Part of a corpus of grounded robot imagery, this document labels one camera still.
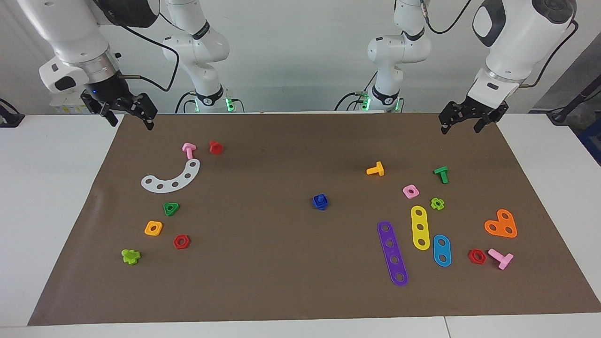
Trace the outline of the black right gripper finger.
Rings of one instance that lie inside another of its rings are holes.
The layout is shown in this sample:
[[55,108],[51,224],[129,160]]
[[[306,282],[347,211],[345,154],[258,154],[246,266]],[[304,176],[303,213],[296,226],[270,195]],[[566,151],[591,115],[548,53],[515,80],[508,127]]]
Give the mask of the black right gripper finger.
[[151,131],[154,128],[154,118],[157,115],[157,107],[146,93],[134,96],[134,116],[141,119],[146,128]]
[[101,117],[105,118],[112,127],[116,127],[118,119],[111,110],[111,105],[99,102],[90,94],[81,94],[81,99],[90,113],[99,114]]

